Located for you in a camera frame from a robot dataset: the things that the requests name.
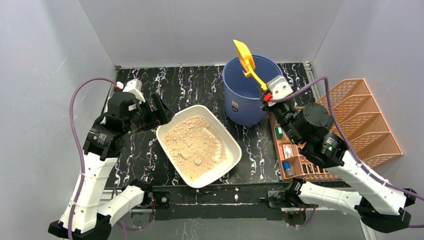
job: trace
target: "orange plastic rack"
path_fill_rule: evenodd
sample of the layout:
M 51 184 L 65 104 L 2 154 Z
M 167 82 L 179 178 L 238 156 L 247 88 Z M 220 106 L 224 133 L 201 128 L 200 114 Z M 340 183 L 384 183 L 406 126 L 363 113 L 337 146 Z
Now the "orange plastic rack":
M 333 87 L 329 94 L 335 119 L 364 163 L 376 168 L 403 154 L 364 79 L 343 80 Z M 316 102 L 328 110 L 326 96 Z M 337 176 L 312 164 L 303 155 L 299 155 L 298 148 L 302 146 L 291 144 L 285 135 L 277 139 L 274 129 L 279 125 L 273 116 L 269 119 L 283 181 L 289 181 L 291 178 L 308 181 L 338 179 Z M 335 126 L 331 131 L 340 137 Z M 294 176 L 286 176 L 283 169 L 283 162 L 286 161 L 290 164 Z

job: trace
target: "beige granules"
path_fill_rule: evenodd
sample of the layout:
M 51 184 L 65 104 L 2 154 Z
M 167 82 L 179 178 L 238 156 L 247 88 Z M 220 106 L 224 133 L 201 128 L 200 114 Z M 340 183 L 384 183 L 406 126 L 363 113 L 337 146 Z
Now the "beige granules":
M 227 158 L 223 141 L 202 116 L 173 127 L 163 135 L 163 144 L 181 172 L 192 181 Z

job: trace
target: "black marble surface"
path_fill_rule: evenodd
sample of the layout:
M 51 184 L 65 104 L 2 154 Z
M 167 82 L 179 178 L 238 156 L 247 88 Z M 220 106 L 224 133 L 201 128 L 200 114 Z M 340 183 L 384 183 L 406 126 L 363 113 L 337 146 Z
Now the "black marble surface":
M 279 64 L 294 91 L 308 83 L 302 63 Z M 240 162 L 214 184 L 251 184 L 280 182 L 270 122 L 268 117 L 251 128 L 233 123 L 225 114 L 224 66 L 158 67 L 120 69 L 116 80 L 126 83 L 134 78 L 142 82 L 145 98 L 157 92 L 175 113 L 193 106 L 206 106 L 226 127 L 241 147 Z M 295 100 L 296 106 L 314 102 L 311 90 Z M 154 186 L 185 185 L 156 139 L 155 130 L 130 136 L 112 169 L 106 188 L 126 186 L 133 179 Z

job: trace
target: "white box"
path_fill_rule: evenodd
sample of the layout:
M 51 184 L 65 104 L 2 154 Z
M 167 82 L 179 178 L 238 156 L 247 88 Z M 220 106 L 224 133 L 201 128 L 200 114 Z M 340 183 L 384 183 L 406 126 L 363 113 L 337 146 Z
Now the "white box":
M 225 145 L 226 159 L 221 161 L 213 169 L 204 173 L 197 180 L 193 181 L 190 180 L 186 175 L 184 175 L 178 168 L 178 165 L 176 164 L 170 152 L 162 142 L 162 138 L 164 137 L 164 134 L 171 130 L 173 127 L 194 116 L 205 117 L 210 123 L 210 125 L 212 125 L 212 127 L 216 130 Z M 168 156 L 169 160 L 177 170 L 178 174 L 181 176 L 181 178 L 185 181 L 187 185 L 196 189 L 203 188 L 204 186 L 218 180 L 220 177 L 222 177 L 224 174 L 228 173 L 232 168 L 234 168 L 234 166 L 239 163 L 240 158 L 242 157 L 242 150 L 237 144 L 237 142 L 234 140 L 233 136 L 231 136 L 231 134 L 217 119 L 217 117 L 214 116 L 214 114 L 203 105 L 194 105 L 175 114 L 171 122 L 165 125 L 161 125 L 157 128 L 156 137 L 163 150 L 165 151 L 166 155 Z

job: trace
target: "yellow scoop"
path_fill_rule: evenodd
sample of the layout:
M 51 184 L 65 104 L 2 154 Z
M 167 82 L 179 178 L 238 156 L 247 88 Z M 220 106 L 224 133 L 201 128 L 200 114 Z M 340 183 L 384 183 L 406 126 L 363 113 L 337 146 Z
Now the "yellow scoop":
M 233 39 L 235 47 L 238 52 L 238 59 L 240 60 L 241 65 L 244 68 L 244 76 L 246 78 L 253 77 L 256 82 L 260 85 L 260 88 L 265 92 L 268 90 L 267 84 L 262 81 L 258 75 L 255 73 L 255 62 L 253 61 L 253 56 L 248 46 L 241 41 Z

